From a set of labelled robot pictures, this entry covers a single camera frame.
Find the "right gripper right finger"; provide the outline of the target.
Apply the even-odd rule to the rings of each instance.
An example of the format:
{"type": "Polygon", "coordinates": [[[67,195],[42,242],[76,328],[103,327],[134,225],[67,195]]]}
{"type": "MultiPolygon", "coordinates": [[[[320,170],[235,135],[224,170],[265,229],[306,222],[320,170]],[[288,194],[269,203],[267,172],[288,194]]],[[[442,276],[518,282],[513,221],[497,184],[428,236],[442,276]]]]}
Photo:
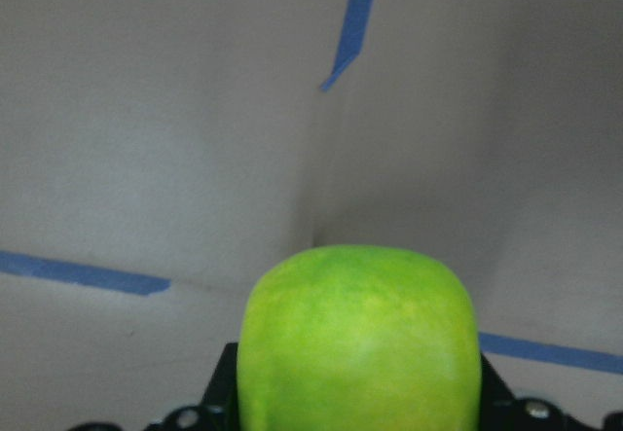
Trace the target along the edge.
{"type": "Polygon", "coordinates": [[[543,399],[517,398],[481,354],[480,430],[583,430],[584,424],[543,399]]]}

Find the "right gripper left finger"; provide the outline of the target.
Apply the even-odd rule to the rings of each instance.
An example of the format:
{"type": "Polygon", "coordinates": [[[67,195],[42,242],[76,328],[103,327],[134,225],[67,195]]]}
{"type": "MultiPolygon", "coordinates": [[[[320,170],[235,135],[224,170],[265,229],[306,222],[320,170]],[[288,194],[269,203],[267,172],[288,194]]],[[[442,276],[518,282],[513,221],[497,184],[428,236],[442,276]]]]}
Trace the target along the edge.
{"type": "Polygon", "coordinates": [[[200,401],[179,407],[146,430],[174,431],[238,431],[237,388],[238,344],[228,342],[219,357],[214,372],[200,401]]]}

